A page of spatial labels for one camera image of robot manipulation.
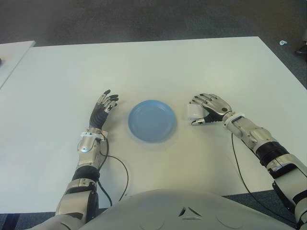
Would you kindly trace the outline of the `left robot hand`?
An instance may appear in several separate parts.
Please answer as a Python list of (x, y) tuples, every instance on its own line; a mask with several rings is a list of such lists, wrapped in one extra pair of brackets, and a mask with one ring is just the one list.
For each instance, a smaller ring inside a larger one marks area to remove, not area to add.
[(101, 129), (109, 113), (118, 105), (118, 94), (110, 95), (110, 93), (111, 90), (105, 91), (96, 101), (89, 119), (90, 128)]

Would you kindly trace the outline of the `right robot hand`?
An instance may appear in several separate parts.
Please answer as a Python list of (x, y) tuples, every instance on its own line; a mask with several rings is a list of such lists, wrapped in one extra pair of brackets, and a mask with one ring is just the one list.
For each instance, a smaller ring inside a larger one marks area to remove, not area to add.
[(232, 107), (221, 97), (215, 94), (200, 93), (191, 100), (200, 105), (207, 115), (191, 122), (192, 126), (204, 125), (205, 123), (221, 122), (223, 118), (232, 113)]

